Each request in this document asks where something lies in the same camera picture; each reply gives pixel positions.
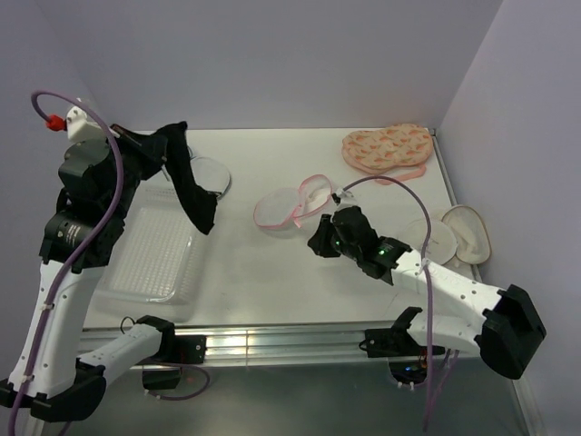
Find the pink trimmed mesh laundry bag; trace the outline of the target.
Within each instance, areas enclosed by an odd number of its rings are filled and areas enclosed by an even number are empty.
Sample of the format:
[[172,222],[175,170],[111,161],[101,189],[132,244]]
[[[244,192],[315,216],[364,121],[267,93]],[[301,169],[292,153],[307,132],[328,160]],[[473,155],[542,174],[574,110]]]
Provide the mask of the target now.
[[314,174],[301,182],[298,187],[277,189],[262,197],[253,211],[254,223],[266,230],[281,230],[291,226],[304,227],[307,223],[318,221],[325,213],[332,213],[336,204],[331,201],[318,213],[303,213],[303,202],[309,190],[328,186],[334,193],[338,186],[326,175]]

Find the black garment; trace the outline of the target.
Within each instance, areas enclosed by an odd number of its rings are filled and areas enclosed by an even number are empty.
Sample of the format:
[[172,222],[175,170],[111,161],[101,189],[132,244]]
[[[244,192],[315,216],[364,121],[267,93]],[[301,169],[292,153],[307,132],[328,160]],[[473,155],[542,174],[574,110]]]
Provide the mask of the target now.
[[217,195],[203,189],[194,178],[186,140],[188,124],[185,121],[167,124],[155,133],[167,140],[165,168],[186,215],[204,235],[213,226],[217,209]]

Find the white bra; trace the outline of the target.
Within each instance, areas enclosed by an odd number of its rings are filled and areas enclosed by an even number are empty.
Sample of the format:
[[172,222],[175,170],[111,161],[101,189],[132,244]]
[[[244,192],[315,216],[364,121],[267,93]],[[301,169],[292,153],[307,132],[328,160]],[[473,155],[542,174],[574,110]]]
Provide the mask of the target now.
[[309,190],[303,202],[303,213],[314,214],[325,209],[331,201],[332,189],[328,186]]

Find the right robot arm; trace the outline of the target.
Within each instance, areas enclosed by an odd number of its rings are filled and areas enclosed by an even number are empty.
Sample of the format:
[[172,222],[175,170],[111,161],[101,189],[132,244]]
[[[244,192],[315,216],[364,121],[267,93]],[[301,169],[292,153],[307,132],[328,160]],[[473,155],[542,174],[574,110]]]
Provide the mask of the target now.
[[360,347],[370,358],[466,352],[518,380],[547,336],[524,289],[503,290],[424,261],[408,244],[377,235],[358,206],[322,215],[308,246],[322,258],[345,256],[368,277],[431,298],[449,311],[436,315],[410,306],[390,327],[367,330]]

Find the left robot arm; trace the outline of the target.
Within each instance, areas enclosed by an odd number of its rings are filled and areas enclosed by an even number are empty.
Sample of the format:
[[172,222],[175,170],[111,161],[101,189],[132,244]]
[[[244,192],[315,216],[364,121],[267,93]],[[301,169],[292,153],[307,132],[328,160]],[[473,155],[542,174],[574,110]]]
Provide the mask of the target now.
[[79,354],[90,302],[140,182],[162,170],[168,141],[116,126],[107,139],[73,144],[58,170],[63,185],[44,228],[41,281],[20,359],[1,382],[1,404],[39,420],[83,421],[106,388],[142,361],[167,362],[177,351],[172,322],[145,315],[102,348]]

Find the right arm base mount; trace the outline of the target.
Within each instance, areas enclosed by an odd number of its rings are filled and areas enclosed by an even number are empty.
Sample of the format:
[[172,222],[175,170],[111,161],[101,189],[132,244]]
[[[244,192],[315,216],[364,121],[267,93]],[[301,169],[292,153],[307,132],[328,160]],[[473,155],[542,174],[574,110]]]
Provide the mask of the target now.
[[402,383],[423,382],[428,370],[428,348],[404,331],[394,328],[367,329],[358,348],[370,359],[407,358],[389,365],[391,375]]

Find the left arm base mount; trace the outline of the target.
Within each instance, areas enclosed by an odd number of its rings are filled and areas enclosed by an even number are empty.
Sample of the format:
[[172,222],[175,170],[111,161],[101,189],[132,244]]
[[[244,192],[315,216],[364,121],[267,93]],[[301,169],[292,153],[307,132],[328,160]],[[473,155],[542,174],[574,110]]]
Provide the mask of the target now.
[[143,362],[144,389],[162,397],[181,388],[194,388],[194,391],[178,394],[178,397],[204,392],[211,384],[211,375],[201,367],[205,353],[204,335],[176,336],[168,354],[151,357]]

